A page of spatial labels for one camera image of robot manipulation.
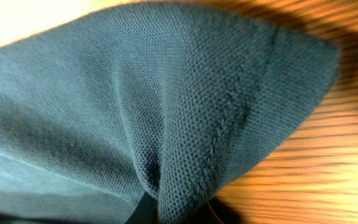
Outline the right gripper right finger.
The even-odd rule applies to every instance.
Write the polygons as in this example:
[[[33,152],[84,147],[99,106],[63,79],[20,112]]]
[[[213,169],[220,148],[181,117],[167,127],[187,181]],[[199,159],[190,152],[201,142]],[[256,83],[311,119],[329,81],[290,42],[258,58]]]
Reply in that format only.
[[[221,206],[218,203],[207,202],[194,214],[190,215],[185,224],[223,224],[221,220]]]

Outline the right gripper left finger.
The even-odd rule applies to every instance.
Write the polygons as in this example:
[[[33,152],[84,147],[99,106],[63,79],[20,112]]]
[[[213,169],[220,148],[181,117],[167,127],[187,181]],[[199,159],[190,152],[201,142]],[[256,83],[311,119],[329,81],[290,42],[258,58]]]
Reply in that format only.
[[[157,224],[157,201],[147,192],[125,224]]]

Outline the blue polo shirt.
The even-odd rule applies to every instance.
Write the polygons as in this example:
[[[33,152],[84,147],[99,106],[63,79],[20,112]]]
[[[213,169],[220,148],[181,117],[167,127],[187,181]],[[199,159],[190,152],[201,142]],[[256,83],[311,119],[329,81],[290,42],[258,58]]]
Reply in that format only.
[[[340,58],[330,41],[183,2],[1,47],[0,223],[125,223],[146,192],[158,223],[183,223],[297,130]]]

